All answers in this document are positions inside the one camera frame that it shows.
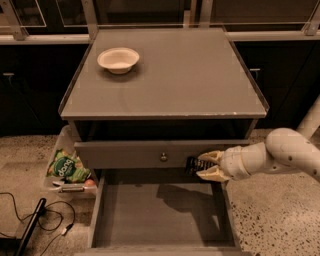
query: green package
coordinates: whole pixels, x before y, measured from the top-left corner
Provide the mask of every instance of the green package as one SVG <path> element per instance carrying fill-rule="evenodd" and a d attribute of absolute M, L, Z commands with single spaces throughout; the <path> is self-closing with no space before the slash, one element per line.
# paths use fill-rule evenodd
<path fill-rule="evenodd" d="M 47 176 L 64 178 L 67 183 L 83 183 L 90 174 L 90 170 L 84 168 L 79 157 L 73 157 L 63 149 L 56 151 L 54 161 L 47 171 Z"/>

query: speckled floor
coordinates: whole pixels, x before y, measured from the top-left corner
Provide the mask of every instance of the speckled floor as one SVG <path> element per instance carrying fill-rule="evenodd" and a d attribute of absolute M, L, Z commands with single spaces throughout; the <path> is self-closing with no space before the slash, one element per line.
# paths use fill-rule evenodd
<path fill-rule="evenodd" d="M 268 132 L 255 130 L 251 142 L 263 140 Z M 42 189 L 46 165 L 56 138 L 0 138 L 0 192 L 14 194 L 20 216 L 32 213 L 41 197 L 47 199 L 47 204 L 61 200 L 56 194 Z M 319 131 L 312 141 L 319 143 Z M 231 181 L 227 190 L 235 232 L 244 251 L 256 256 L 320 255 L 320 184 L 314 179 L 303 173 L 259 174 L 247 180 Z M 73 199 L 68 202 L 76 209 L 75 225 L 65 237 L 57 238 L 43 255 L 73 255 L 84 251 L 87 246 L 94 200 Z M 47 232 L 37 226 L 25 255 L 40 255 L 48 243 L 72 221 L 68 206 L 61 204 L 53 209 L 64 216 L 61 227 L 54 232 Z M 59 219 L 49 214 L 42 221 L 47 227 L 53 227 Z M 19 236 L 21 230 L 22 225 L 15 217 L 11 198 L 0 195 L 0 232 Z M 2 255 L 12 253 L 0 248 Z"/>

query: open drawer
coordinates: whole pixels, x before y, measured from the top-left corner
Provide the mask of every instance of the open drawer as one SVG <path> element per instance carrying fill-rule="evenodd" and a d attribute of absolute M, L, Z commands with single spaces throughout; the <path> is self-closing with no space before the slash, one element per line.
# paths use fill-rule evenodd
<path fill-rule="evenodd" d="M 47 176 L 47 171 L 51 163 L 55 160 L 57 150 L 63 149 L 68 152 L 70 156 L 74 154 L 75 141 L 71 133 L 69 125 L 62 128 L 46 166 L 46 176 L 44 177 L 44 182 L 41 187 L 42 191 L 56 193 L 64 200 L 95 198 L 97 192 L 96 185 L 86 185 L 86 183 L 66 183 L 55 186 L 54 182 L 60 181 L 62 177 Z"/>
<path fill-rule="evenodd" d="M 176 169 L 101 171 L 89 248 L 76 255 L 249 255 L 223 184 Z"/>

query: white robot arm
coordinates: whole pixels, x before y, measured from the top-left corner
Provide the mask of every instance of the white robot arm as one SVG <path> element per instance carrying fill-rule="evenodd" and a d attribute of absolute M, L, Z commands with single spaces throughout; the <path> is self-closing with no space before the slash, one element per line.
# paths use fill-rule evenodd
<path fill-rule="evenodd" d="M 256 173 L 300 171 L 320 180 L 320 151 L 300 133 L 287 128 L 273 130 L 265 143 L 212 151 L 198 159 L 216 164 L 197 172 L 204 180 L 224 182 L 249 178 Z"/>

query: black cable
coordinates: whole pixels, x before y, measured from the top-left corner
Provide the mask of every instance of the black cable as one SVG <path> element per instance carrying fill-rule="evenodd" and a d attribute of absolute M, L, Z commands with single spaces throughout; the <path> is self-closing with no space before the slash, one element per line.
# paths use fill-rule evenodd
<path fill-rule="evenodd" d="M 65 201 L 56 201 L 56 202 L 54 202 L 54 203 L 48 204 L 48 205 L 46 206 L 46 210 L 47 210 L 47 211 L 52 211 L 52 210 L 48 210 L 47 208 L 50 207 L 50 206 L 52 206 L 52 205 L 60 204 L 60 203 L 68 205 L 68 206 L 70 207 L 70 209 L 72 210 L 72 212 L 73 212 L 72 223 L 70 223 L 66 228 L 63 229 L 63 231 L 62 231 L 60 234 L 58 234 L 57 236 L 55 236 L 55 237 L 49 242 L 49 244 L 48 244 L 47 247 L 44 249 L 44 251 L 40 254 L 40 256 L 42 256 L 42 255 L 48 250 L 49 246 L 54 242 L 54 240 L 56 240 L 59 236 L 65 236 L 65 235 L 67 234 L 67 232 L 73 227 L 74 222 L 75 222 L 75 220 L 76 220 L 76 211 L 75 211 L 75 209 L 73 208 L 73 206 L 72 206 L 71 204 L 69 204 L 69 203 L 67 203 L 67 202 L 65 202 Z"/>
<path fill-rule="evenodd" d="M 48 210 L 48 209 L 46 209 L 46 211 L 47 211 L 47 212 L 54 212 L 54 213 L 58 214 L 58 216 L 60 217 L 60 221 L 59 221 L 59 223 L 58 223 L 54 228 L 48 229 L 48 228 L 43 227 L 43 225 L 42 225 L 42 224 L 40 223 L 40 221 L 38 220 L 39 227 L 40 227 L 41 229 L 43 229 L 44 231 L 56 231 L 56 230 L 61 226 L 61 224 L 62 224 L 63 216 L 62 216 L 62 214 L 61 214 L 60 212 L 56 212 L 56 211 Z"/>
<path fill-rule="evenodd" d="M 15 211 L 15 213 L 16 213 L 16 216 L 17 216 L 18 220 L 20 220 L 21 222 L 23 222 L 26 218 L 21 219 L 21 218 L 19 217 L 18 211 L 17 211 L 16 200 L 14 199 L 14 196 L 13 196 L 11 193 L 9 193 L 9 192 L 0 192 L 0 195 L 9 195 L 9 196 L 12 197 L 13 206 L 14 206 L 14 211 Z"/>
<path fill-rule="evenodd" d="M 66 205 L 68 205 L 69 207 L 70 207 L 70 209 L 72 210 L 72 212 L 73 212 L 73 219 L 72 219 L 72 223 L 71 224 L 74 224 L 74 222 L 75 222 L 75 220 L 76 220 L 76 211 L 75 211 L 75 209 L 73 208 L 73 206 L 71 205 L 71 204 L 69 204 L 69 203 L 67 203 L 67 202 L 65 202 L 65 201 L 56 201 L 56 202 L 53 202 L 53 203 L 51 203 L 51 204 L 48 204 L 47 206 L 46 206 L 46 209 L 48 208 L 48 207 L 50 207 L 50 206 L 52 206 L 52 205 L 55 205 L 55 204 L 66 204 Z"/>
<path fill-rule="evenodd" d="M 4 233 L 2 233 L 2 232 L 0 232 L 0 235 L 5 236 L 5 237 L 8 237 L 8 238 L 16 239 L 15 236 L 9 236 L 9 235 L 6 235 L 6 234 L 4 234 Z"/>
<path fill-rule="evenodd" d="M 44 251 L 40 254 L 40 256 L 42 256 L 49 248 L 49 246 L 53 243 L 54 240 L 56 240 L 59 236 L 61 236 L 61 234 L 57 235 L 56 237 L 54 237 L 50 243 L 47 245 L 47 247 L 44 249 Z"/>
<path fill-rule="evenodd" d="M 20 97 L 23 99 L 24 103 L 28 106 L 29 110 L 31 111 L 33 117 L 36 119 L 36 121 L 38 122 L 38 124 L 41 126 L 41 127 L 44 127 L 43 123 L 40 121 L 39 117 L 37 116 L 35 110 L 33 109 L 33 107 L 31 106 L 31 104 L 29 103 L 29 101 L 27 100 L 27 98 L 23 95 L 23 93 L 18 89 L 18 88 L 15 88 L 11 82 L 12 80 L 12 77 L 13 75 L 9 76 L 8 77 L 8 81 L 9 81 L 9 85 L 10 87 L 16 91 Z"/>
<path fill-rule="evenodd" d="M 18 211 L 17 211 L 17 205 L 16 205 L 16 201 L 15 201 L 15 198 L 13 196 L 13 194 L 9 193 L 9 192 L 0 192 L 0 195 L 9 195 L 11 196 L 12 200 L 13 200 L 13 205 L 14 205 L 14 210 L 15 210 L 15 213 L 16 213 L 16 216 L 18 218 L 19 221 L 23 222 L 24 220 L 26 220 L 27 218 L 33 216 L 35 213 L 33 214 L 29 214 L 27 215 L 26 217 L 24 218 L 20 218 L 19 217 L 19 214 L 18 214 Z M 70 209 L 72 210 L 72 213 L 73 213 L 73 218 L 72 218 L 72 222 L 66 226 L 63 231 L 58 234 L 57 236 L 55 236 L 50 242 L 49 244 L 47 245 L 47 247 L 44 249 L 44 251 L 41 253 L 40 256 L 42 256 L 49 248 L 49 246 L 54 242 L 54 240 L 56 240 L 59 236 L 65 236 L 67 234 L 67 232 L 73 227 L 74 223 L 75 223 L 75 220 L 76 220 L 76 211 L 75 209 L 73 208 L 73 206 L 65 201 L 56 201 L 56 202 L 53 202 L 51 204 L 48 204 L 46 207 L 45 207 L 45 212 L 53 212 L 53 213 L 56 213 L 59 217 L 60 217 L 60 221 L 59 223 L 54 227 L 54 228 L 51 228 L 51 229 L 48 229 L 48 228 L 44 228 L 43 225 L 40 223 L 40 221 L 38 220 L 38 225 L 41 229 L 45 230 L 45 231 L 55 231 L 57 230 L 61 224 L 62 224 L 62 221 L 63 221 L 63 215 L 57 211 L 54 211 L 54 210 L 50 210 L 48 209 L 50 206 L 53 206 L 53 205 L 56 205 L 56 204 L 66 204 L 67 206 L 70 207 Z M 12 236 L 8 236 L 6 234 L 3 234 L 2 232 L 0 232 L 0 235 L 3 235 L 5 237 L 8 237 L 8 238 L 16 238 L 16 237 L 12 237 Z"/>

